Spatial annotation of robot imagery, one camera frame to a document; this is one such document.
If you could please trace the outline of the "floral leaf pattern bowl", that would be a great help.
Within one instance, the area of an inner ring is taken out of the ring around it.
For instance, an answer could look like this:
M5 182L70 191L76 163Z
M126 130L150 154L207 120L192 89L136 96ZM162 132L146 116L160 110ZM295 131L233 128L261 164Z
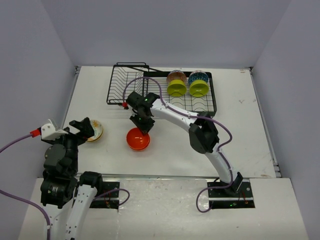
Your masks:
M90 120L90 124L91 124L94 132L96 132L98 130L104 131L102 124L98 120Z

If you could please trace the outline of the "orange bowl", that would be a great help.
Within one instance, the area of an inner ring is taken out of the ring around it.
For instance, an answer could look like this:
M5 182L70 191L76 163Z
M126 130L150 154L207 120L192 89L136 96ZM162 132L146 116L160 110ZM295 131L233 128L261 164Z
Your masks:
M132 128L126 135L126 142L128 146L135 151L142 151L148 147L151 138L148 134L143 135L137 128Z

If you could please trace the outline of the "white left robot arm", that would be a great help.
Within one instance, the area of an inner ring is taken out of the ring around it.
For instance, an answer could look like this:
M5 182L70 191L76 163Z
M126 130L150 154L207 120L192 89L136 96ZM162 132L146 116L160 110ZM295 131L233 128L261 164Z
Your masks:
M71 133L69 127L60 129L51 120L40 128L41 140L50 145L44 154L40 186L48 240L79 239L92 201L104 190L100 173L85 171L76 179L78 147L95 134L90 119L72 120L69 125L78 132Z

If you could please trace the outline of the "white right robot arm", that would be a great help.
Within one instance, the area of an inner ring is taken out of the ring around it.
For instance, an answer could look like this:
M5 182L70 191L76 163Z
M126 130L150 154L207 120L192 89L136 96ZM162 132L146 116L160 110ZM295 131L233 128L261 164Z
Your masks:
M223 189L227 196L233 197L241 191L243 176L233 169L229 160L219 144L219 132L216 127L219 123L211 118L208 112L192 112L179 108L155 93L142 96L133 91L122 106L127 110L133 109L130 120L139 129L142 135L147 135L153 128L153 117L164 119L188 133L190 146L199 154L205 155L218 173L221 184L218 189Z

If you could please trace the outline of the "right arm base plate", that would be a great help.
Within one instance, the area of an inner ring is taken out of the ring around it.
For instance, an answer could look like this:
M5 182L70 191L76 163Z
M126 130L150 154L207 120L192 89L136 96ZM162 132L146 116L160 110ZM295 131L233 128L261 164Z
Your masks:
M209 189L209 207L215 209L254 209L251 182L245 179L237 192L228 189Z

